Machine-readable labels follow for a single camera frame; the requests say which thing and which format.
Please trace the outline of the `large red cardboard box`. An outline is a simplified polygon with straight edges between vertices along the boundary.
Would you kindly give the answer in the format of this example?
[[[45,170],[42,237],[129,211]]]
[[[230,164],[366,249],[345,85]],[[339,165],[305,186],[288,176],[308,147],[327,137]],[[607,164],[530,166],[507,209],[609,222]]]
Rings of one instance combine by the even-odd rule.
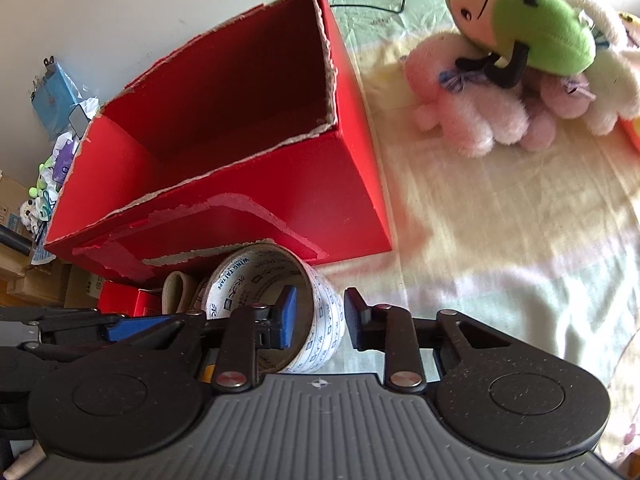
[[[260,242],[311,264],[392,247],[328,0],[256,6],[127,84],[90,122],[46,237],[52,254],[137,285]]]

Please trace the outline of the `green bean plush toy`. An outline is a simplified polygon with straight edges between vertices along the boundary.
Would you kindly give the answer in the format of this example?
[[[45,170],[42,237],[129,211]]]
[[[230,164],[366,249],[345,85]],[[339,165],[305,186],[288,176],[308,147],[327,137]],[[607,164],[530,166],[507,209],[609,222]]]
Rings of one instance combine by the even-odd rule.
[[[446,0],[454,24],[484,58],[457,58],[462,72],[480,72],[503,89],[526,68],[568,77],[596,58],[596,40],[566,0]]]

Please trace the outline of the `printed packing tape roll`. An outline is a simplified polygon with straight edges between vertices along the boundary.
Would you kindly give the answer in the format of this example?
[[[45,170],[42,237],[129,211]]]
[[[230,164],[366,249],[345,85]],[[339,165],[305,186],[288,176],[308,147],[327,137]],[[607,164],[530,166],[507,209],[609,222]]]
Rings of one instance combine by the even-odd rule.
[[[334,356],[346,330],[342,297],[294,252],[268,243],[243,247],[213,272],[201,308],[210,320],[242,307],[277,309],[284,347],[258,352],[262,373],[312,374]]]

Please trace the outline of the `beige belt with scarf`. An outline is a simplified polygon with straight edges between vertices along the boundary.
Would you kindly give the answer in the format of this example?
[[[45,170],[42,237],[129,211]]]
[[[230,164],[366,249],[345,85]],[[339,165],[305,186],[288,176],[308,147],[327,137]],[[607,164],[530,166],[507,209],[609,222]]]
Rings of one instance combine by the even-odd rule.
[[[206,278],[194,278],[180,271],[171,272],[164,281],[160,297],[162,313],[171,315],[202,310],[206,284]]]

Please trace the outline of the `purple toy figure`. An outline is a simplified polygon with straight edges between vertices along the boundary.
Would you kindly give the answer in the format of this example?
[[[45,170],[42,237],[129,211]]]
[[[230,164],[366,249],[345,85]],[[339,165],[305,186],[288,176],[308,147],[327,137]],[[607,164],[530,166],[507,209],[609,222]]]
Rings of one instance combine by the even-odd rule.
[[[52,179],[57,185],[62,185],[70,170],[78,149],[78,136],[71,131],[62,133],[55,141],[52,151],[53,171]]]

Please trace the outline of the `green white small toys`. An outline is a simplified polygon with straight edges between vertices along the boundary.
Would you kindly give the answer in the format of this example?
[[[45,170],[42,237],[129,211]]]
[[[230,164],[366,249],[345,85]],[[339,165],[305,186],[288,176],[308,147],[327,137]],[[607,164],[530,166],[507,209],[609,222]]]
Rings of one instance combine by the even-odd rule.
[[[26,230],[36,235],[41,223],[49,222],[58,201],[58,184],[54,180],[54,160],[50,156],[39,165],[35,186],[28,190],[28,200],[21,204],[21,222]]]

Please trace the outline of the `blue plastic document bag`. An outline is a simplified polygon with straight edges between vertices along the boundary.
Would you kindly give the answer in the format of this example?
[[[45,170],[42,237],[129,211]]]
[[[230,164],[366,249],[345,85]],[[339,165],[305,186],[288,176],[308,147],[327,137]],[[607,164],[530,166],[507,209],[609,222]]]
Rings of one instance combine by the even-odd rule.
[[[43,76],[34,80],[30,102],[48,139],[53,141],[70,125],[70,114],[82,95],[53,55],[43,59],[43,66]]]

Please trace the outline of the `pink plush toy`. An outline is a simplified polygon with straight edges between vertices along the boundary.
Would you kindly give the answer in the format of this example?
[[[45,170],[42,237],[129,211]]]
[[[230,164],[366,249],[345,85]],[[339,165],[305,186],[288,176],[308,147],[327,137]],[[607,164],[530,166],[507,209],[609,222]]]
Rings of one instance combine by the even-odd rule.
[[[477,61],[481,55],[458,32],[439,32],[402,60],[419,99],[416,126],[421,131],[441,128],[445,142],[462,155],[484,156],[497,144],[545,150],[558,133],[558,122],[582,116],[596,99],[583,74],[559,77],[528,68],[522,82],[503,89],[478,70],[465,72],[454,65],[457,58]]]

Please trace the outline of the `small square mirror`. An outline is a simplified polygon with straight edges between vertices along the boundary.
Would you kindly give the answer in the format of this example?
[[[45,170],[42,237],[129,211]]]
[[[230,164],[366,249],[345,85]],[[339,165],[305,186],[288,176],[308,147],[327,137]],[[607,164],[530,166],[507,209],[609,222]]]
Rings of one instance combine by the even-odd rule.
[[[70,123],[70,128],[73,129],[74,135],[81,139],[87,131],[90,118],[86,115],[82,106],[77,104],[68,115],[68,122]]]

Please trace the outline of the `small red gift box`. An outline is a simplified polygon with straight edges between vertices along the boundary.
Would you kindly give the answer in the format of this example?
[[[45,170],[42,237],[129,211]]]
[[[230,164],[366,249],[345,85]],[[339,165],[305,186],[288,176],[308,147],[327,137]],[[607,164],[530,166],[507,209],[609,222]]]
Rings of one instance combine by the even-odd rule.
[[[130,318],[162,314],[162,300],[157,290],[105,282],[98,299],[102,313],[123,314]]]

